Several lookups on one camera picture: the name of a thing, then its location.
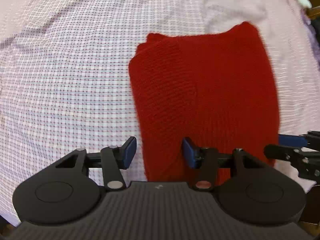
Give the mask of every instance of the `checkered cloth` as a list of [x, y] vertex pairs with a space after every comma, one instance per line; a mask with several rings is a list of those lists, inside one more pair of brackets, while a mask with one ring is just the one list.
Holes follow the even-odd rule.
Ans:
[[[19, 28], [8, 34], [9, 15], [0, 28], [0, 214], [16, 216], [17, 185], [79, 147], [97, 152], [135, 136], [123, 176], [146, 179], [127, 67], [150, 32], [216, 33], [250, 20], [274, 68], [282, 132], [320, 128], [320, 78], [297, 8], [293, 0], [31, 0], [10, 12]], [[103, 184], [101, 171], [90, 177]]]

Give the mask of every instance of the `red knit fabric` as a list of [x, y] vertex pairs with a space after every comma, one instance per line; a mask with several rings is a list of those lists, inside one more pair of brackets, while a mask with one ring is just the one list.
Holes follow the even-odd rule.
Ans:
[[[270, 63], [249, 23], [215, 35], [149, 34], [129, 73], [149, 181], [190, 180], [182, 138], [231, 153], [243, 148], [261, 160], [278, 142], [279, 111]], [[219, 170], [218, 181], [229, 172]]]

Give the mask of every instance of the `folded red garment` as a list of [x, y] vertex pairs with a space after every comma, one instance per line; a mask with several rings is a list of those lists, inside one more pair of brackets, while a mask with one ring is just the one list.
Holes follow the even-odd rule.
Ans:
[[[183, 137], [231, 153], [243, 148], [268, 162], [278, 142], [279, 110], [268, 56], [257, 29], [244, 22], [221, 34], [149, 34], [129, 64], [149, 181], [195, 176]], [[220, 169], [218, 182], [230, 176]]]

